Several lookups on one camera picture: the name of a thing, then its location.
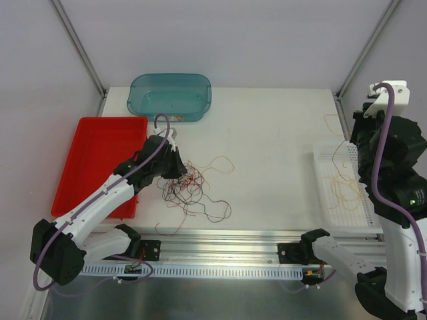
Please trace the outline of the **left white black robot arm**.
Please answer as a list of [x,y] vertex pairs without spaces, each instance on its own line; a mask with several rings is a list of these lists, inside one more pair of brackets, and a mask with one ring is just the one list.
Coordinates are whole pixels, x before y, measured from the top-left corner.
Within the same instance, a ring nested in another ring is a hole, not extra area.
[[77,207],[53,222],[42,219],[34,226],[30,250],[30,260],[35,264],[34,288],[50,288],[38,283],[40,271],[53,284],[66,285],[86,265],[106,257],[137,259],[141,237],[130,226],[122,223],[97,236],[91,236],[91,232],[156,177],[177,179],[186,173],[173,134],[150,136],[141,150],[120,163],[101,187]]

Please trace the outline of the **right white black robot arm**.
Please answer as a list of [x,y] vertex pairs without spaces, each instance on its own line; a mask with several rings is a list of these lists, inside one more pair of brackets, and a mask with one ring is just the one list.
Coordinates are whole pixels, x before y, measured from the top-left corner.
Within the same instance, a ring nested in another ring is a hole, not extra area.
[[384,236],[385,264],[363,260],[329,232],[304,233],[286,252],[300,265],[325,262],[354,288],[361,306],[379,319],[426,317],[426,179],[415,164],[426,150],[417,122],[373,111],[371,103],[353,114],[350,138],[358,176]]

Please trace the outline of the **red plastic tray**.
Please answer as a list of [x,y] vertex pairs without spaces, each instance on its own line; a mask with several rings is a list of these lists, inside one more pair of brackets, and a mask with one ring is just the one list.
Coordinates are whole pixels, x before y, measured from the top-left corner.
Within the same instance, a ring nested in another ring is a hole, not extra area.
[[145,117],[84,117],[79,120],[53,200],[60,217],[89,197],[122,162],[143,147]]

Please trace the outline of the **teal plastic tub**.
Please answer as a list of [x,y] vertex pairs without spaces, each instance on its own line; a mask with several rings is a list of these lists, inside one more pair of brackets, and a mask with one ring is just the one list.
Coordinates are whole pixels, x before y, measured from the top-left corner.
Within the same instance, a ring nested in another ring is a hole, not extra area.
[[200,74],[150,73],[133,80],[127,109],[150,121],[160,113],[174,122],[196,122],[209,111],[211,82]]

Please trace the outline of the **white perforated plastic basket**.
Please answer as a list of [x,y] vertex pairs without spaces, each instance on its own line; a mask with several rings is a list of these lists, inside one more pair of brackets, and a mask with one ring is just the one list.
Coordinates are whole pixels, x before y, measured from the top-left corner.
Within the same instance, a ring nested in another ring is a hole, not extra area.
[[374,206],[359,182],[358,150],[348,141],[314,145],[314,171],[325,224],[331,231],[382,232]]

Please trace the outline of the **aluminium mounting rail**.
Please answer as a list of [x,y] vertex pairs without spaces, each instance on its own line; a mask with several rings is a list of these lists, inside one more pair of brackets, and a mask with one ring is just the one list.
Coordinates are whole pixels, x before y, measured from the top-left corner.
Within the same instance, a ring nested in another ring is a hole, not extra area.
[[[161,241],[159,263],[221,266],[278,266],[278,243],[297,243],[300,235],[306,232],[180,229],[175,235],[169,235],[173,232],[135,229],[144,240]],[[385,242],[381,234],[329,233],[363,260],[386,266]]]

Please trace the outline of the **right aluminium frame post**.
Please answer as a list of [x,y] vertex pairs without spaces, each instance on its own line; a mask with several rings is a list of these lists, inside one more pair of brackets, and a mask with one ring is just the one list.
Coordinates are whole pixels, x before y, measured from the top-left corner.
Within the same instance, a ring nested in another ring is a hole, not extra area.
[[402,0],[391,0],[387,4],[383,14],[381,14],[378,22],[375,24],[371,34],[365,42],[361,52],[358,54],[356,60],[351,66],[346,78],[336,91],[335,96],[338,101],[341,101],[351,84],[354,82],[358,74],[361,72],[364,64],[367,62],[371,55],[372,50],[380,40],[383,32],[391,22],[393,16],[396,14],[399,7],[403,4]]

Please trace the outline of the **aluminium frame post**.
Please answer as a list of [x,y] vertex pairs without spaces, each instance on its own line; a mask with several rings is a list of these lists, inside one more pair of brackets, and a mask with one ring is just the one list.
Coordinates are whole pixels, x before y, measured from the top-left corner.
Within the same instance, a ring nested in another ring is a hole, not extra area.
[[75,27],[73,26],[73,23],[71,22],[64,5],[62,4],[62,1],[49,0],[49,3],[52,6],[60,24],[64,28],[66,35],[73,45],[73,48],[75,49],[77,56],[81,60],[83,67],[89,75],[91,82],[96,88],[96,91],[100,94],[101,97],[105,97],[107,89],[99,78],[99,75],[97,74],[93,63],[91,62],[91,59],[89,58],[89,55],[87,54],[85,47],[83,46],[83,43],[81,42],[79,35],[77,34]]
[[351,66],[346,78],[336,91],[335,96],[338,101],[341,101],[351,84],[354,82],[358,74],[361,72],[364,64],[367,62],[371,55],[372,50],[380,40],[383,32],[391,22],[393,16],[396,14],[399,7],[403,4],[402,0],[391,0],[387,4],[383,14],[381,14],[378,22],[375,24],[371,34],[365,42],[361,52],[358,54],[356,60]]

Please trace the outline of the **left aluminium frame post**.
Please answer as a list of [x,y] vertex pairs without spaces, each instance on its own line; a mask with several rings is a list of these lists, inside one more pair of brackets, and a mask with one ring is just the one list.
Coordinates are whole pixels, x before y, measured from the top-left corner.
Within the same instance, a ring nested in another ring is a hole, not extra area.
[[87,54],[85,47],[83,46],[83,43],[81,42],[79,35],[77,34],[75,27],[73,26],[73,23],[71,22],[64,5],[62,4],[62,1],[49,0],[49,3],[52,6],[60,24],[64,28],[66,35],[73,45],[73,48],[75,49],[77,56],[81,60],[83,67],[89,75],[91,82],[96,88],[96,91],[100,94],[101,97],[105,97],[107,89],[99,78],[99,75],[97,74],[93,63],[91,62],[91,59],[89,58],[89,55]]

